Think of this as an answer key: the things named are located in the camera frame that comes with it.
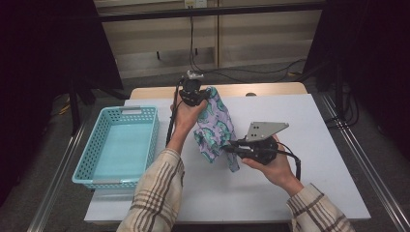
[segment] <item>checkered sleeve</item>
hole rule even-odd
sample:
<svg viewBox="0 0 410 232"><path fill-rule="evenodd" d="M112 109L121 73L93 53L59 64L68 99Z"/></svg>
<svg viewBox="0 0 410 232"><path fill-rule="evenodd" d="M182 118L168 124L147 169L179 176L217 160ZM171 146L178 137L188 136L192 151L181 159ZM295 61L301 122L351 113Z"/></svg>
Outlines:
<svg viewBox="0 0 410 232"><path fill-rule="evenodd" d="M287 201L293 231L355 231L329 198L310 184Z"/></svg>
<svg viewBox="0 0 410 232"><path fill-rule="evenodd" d="M183 177L178 153L163 150L139 180L128 215L117 231L171 231L181 204Z"/></svg>

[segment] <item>white tabletop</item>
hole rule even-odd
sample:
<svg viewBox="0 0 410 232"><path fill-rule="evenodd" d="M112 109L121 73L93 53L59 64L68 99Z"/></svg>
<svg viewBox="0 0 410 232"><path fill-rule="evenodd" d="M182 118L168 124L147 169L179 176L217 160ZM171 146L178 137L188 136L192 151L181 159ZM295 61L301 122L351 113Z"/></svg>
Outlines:
<svg viewBox="0 0 410 232"><path fill-rule="evenodd" d="M289 123L288 129L278 133L278 138L302 160L302 182L315 184L348 218L370 218L311 95L225 97L222 100L229 109L238 138L245 136L252 121ZM155 105L159 109L156 153L165 146L171 102L171 99L126 101L126 105ZM291 219L285 205L288 195L269 183L259 171L240 163L241 169L232 173L225 157L209 163L200 155L193 135L187 138L182 158L186 174L177 222L252 223ZM295 170L294 160L289 158L289 161ZM119 193L119 200L107 197L108 194L104 190L96 191L85 220L112 222L125 217L132 192Z"/></svg>

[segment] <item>silver metal plate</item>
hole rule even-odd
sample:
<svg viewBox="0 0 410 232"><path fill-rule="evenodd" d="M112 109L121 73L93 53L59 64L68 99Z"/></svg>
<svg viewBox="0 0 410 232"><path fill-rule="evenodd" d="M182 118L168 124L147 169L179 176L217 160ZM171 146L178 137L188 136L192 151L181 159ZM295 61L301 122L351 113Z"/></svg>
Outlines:
<svg viewBox="0 0 410 232"><path fill-rule="evenodd" d="M252 122L250 123L247 141L260 141L289 127L288 123Z"/></svg>

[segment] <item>person's left hand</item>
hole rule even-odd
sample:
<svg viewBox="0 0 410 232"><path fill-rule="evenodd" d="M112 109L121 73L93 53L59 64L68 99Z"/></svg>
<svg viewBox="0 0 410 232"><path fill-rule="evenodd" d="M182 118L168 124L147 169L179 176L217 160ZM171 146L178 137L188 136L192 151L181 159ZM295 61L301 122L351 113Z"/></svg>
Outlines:
<svg viewBox="0 0 410 232"><path fill-rule="evenodd" d="M204 100L198 106L189 106L182 101L179 93L176 102L177 115L175 117L175 131L182 131L188 133L198 120L198 115L202 112L204 108L206 108L208 102Z"/></svg>

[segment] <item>plastic basket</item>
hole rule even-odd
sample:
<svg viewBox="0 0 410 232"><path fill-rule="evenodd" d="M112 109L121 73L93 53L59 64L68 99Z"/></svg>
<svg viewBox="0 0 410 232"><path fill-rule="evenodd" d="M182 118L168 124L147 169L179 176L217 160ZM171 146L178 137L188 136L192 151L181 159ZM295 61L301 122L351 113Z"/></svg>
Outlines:
<svg viewBox="0 0 410 232"><path fill-rule="evenodd" d="M154 161L159 124L154 106L104 108L73 182L88 189L135 187Z"/></svg>

